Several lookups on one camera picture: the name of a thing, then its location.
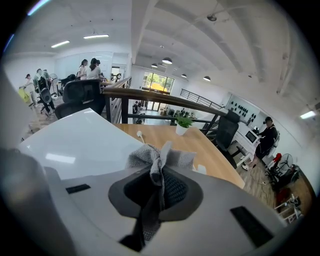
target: black railing post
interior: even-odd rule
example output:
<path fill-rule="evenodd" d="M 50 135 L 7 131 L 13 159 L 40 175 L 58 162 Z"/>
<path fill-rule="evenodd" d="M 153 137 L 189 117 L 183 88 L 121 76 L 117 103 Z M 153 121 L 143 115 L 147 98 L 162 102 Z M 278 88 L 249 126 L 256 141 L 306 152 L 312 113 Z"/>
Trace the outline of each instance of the black railing post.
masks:
<path fill-rule="evenodd" d="M 128 97 L 121 98 L 121 121 L 123 124 L 128 123 L 128 106 L 129 106 L 129 98 Z"/>
<path fill-rule="evenodd" d="M 218 118 L 218 115 L 215 114 L 214 117 L 212 118 L 211 122 L 209 123 L 208 127 L 204 131 L 205 135 L 209 132 L 210 128 L 214 125 L 214 123 L 216 122 L 217 118 Z"/>
<path fill-rule="evenodd" d="M 110 97 L 109 97 L 109 95 L 104 95 L 104 99 L 105 99 L 106 120 L 111 123 L 111 111 L 110 111 Z"/>

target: woman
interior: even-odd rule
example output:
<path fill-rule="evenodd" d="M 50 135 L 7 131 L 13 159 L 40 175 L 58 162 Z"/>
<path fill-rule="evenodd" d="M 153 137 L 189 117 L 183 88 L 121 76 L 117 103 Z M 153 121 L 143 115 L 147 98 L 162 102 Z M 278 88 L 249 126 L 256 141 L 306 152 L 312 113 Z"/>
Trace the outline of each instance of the woman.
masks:
<path fill-rule="evenodd" d="M 36 105 L 37 101 L 36 101 L 36 96 L 35 96 L 34 81 L 31 79 L 30 74 L 27 74 L 25 79 L 26 79 L 26 83 L 23 86 L 24 92 L 31 96 L 32 102 L 34 103 L 34 105 Z"/>
<path fill-rule="evenodd" d="M 97 66 L 97 59 L 93 58 L 90 62 L 89 69 L 86 71 L 86 79 L 100 79 L 103 80 L 104 77 L 101 75 L 101 69 Z"/>
<path fill-rule="evenodd" d="M 270 116 L 265 118 L 266 129 L 259 133 L 260 143 L 255 149 L 255 154 L 252 162 L 249 165 L 242 165 L 242 168 L 246 171 L 252 169 L 262 158 L 269 154 L 270 149 L 273 147 L 275 140 L 277 138 L 277 129 L 273 123 L 273 120 Z"/>
<path fill-rule="evenodd" d="M 88 65 L 88 61 L 86 59 L 84 59 L 81 62 L 80 67 L 78 68 L 78 73 L 76 74 L 76 78 L 80 80 L 86 80 L 87 79 L 87 75 L 86 75 L 86 65 Z"/>

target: white cable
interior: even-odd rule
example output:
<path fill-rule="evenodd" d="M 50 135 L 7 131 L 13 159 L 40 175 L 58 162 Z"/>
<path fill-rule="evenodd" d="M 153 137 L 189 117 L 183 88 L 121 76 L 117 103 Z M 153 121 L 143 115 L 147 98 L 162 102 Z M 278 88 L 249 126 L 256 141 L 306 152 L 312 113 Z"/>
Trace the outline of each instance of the white cable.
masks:
<path fill-rule="evenodd" d="M 136 135 L 141 138 L 143 144 L 145 144 L 144 138 L 142 137 L 142 131 L 138 130 Z"/>

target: wooden tabletop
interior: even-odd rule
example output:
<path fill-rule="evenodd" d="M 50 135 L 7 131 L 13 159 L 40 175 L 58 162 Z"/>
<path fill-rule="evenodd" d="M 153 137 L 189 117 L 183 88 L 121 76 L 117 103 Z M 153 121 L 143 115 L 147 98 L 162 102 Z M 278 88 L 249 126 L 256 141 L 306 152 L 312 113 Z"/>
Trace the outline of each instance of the wooden tabletop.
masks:
<path fill-rule="evenodd" d="M 124 123 L 114 125 L 137 140 L 141 140 L 137 136 L 137 131 L 141 131 L 144 142 L 158 149 L 161 149 L 167 141 L 172 141 L 172 148 L 175 150 L 196 152 L 194 158 L 196 169 L 198 165 L 203 165 L 207 175 L 229 181 L 242 189 L 245 186 L 245 182 L 228 160 L 196 127 L 190 127 L 183 136 L 179 136 L 176 134 L 176 126 Z"/>

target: window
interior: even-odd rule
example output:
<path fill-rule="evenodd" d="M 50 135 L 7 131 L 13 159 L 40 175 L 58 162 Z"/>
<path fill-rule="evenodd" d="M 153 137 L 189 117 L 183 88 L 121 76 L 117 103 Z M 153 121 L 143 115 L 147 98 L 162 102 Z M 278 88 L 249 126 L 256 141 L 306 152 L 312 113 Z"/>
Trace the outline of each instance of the window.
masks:
<path fill-rule="evenodd" d="M 151 92 L 170 94 L 174 81 L 173 78 L 145 71 L 142 89 Z"/>

